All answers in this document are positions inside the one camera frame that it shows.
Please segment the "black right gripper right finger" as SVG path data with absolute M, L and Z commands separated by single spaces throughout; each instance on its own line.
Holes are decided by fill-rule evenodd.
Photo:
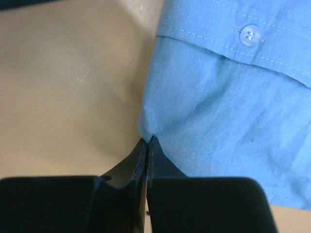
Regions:
M 275 233 L 262 187 L 243 177 L 188 177 L 148 145 L 147 201 L 155 233 Z

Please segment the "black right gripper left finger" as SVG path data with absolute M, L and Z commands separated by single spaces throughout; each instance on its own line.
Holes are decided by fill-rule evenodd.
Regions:
M 0 181 L 3 233 L 141 233 L 147 144 L 101 176 L 9 177 Z

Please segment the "light blue shirt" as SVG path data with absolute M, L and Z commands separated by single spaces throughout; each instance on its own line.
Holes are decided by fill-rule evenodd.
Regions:
M 168 0 L 138 121 L 188 176 L 311 208 L 311 3 Z

